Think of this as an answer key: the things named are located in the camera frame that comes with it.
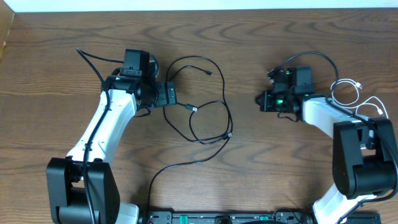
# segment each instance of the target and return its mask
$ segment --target cable connector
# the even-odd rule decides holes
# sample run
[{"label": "cable connector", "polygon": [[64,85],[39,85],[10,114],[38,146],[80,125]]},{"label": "cable connector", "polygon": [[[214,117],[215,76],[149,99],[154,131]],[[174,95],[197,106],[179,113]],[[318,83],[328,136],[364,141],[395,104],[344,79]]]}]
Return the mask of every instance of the cable connector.
[{"label": "cable connector", "polygon": [[189,105],[189,104],[185,105],[185,109],[194,111],[194,112],[198,111],[198,108],[196,106]]},{"label": "cable connector", "polygon": [[231,137],[232,137],[232,133],[225,134],[225,135],[223,136],[223,140],[229,139],[229,138],[231,138]]},{"label": "cable connector", "polygon": [[362,85],[359,82],[355,83],[355,86],[362,90]]}]

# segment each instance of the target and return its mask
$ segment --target white cable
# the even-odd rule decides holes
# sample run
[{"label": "white cable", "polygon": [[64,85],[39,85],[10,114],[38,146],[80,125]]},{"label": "white cable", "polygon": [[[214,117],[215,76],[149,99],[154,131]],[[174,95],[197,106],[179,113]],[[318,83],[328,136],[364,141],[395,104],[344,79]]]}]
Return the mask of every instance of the white cable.
[{"label": "white cable", "polygon": [[[336,83],[336,82],[333,82],[333,83],[330,85],[330,90],[333,88],[333,85],[334,85],[335,83]],[[361,103],[361,104],[359,104],[359,105],[357,105],[357,106],[349,106],[349,105],[352,105],[352,104],[356,103],[356,102],[359,100],[359,90],[358,90],[358,88],[362,89],[362,85],[361,85],[359,82],[356,82],[356,81],[354,81],[354,80],[352,80],[352,79],[349,79],[349,78],[342,78],[341,80],[338,80],[336,86],[339,85],[340,83],[349,83],[349,84],[351,84],[351,85],[355,88],[355,90],[356,90],[356,100],[352,101],[351,103],[345,103],[345,104],[344,104],[344,103],[341,103],[341,102],[339,102],[339,101],[335,98],[334,92],[332,91],[332,92],[331,92],[331,97],[332,97],[332,99],[333,99],[333,101],[334,101],[335,103],[339,104],[341,107],[346,108],[346,109],[355,109],[355,113],[358,112],[358,109],[359,109],[360,106],[363,106],[363,105],[371,105],[371,106],[376,107],[377,112],[379,113],[379,115],[382,115],[382,114],[383,114],[383,111],[382,111],[377,105],[375,105],[375,104],[373,104],[373,103],[367,103],[369,100],[375,98],[378,102],[380,102],[380,104],[381,104],[381,106],[383,107],[383,110],[384,110],[384,112],[385,112],[385,114],[386,114],[386,118],[389,119],[388,113],[387,113],[387,110],[386,110],[386,107],[384,106],[384,103],[383,103],[378,97],[376,97],[376,96],[371,96],[371,97],[369,97],[367,100],[365,100],[363,103]]]}]

